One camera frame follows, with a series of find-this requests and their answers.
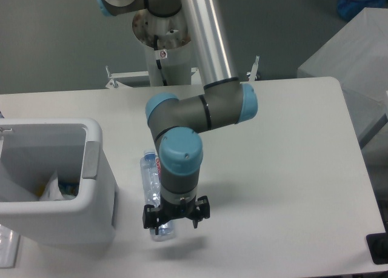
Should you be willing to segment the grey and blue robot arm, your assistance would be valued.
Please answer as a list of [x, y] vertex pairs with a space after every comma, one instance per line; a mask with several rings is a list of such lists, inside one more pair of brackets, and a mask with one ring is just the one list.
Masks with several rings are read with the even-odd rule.
[[145, 106], [160, 163], [159, 204], [147, 202], [143, 226], [209, 218], [208, 198], [198, 197], [203, 160], [200, 134], [252, 119], [258, 111], [253, 88], [240, 82], [232, 63], [218, 0], [96, 0], [106, 16], [134, 13], [133, 29], [152, 52], [192, 48], [203, 92], [181, 99], [160, 91]]

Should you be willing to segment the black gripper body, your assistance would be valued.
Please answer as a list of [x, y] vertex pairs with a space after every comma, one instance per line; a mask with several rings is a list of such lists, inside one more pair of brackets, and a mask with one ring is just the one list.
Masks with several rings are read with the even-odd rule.
[[199, 213], [196, 209], [196, 196], [189, 201], [178, 204], [172, 204], [161, 196], [160, 211], [158, 214], [159, 221], [170, 221], [174, 219], [188, 218], [190, 220], [200, 221]]

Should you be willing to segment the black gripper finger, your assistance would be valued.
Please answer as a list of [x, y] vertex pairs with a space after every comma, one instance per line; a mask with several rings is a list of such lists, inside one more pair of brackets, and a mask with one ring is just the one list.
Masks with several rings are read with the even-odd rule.
[[155, 235], [159, 235], [159, 228], [164, 223], [161, 216], [161, 207], [155, 207], [154, 205], [144, 205], [142, 222], [144, 229], [153, 229]]
[[192, 222], [194, 229], [203, 219], [210, 217], [210, 203], [207, 196], [201, 196], [195, 202], [195, 210], [192, 212]]

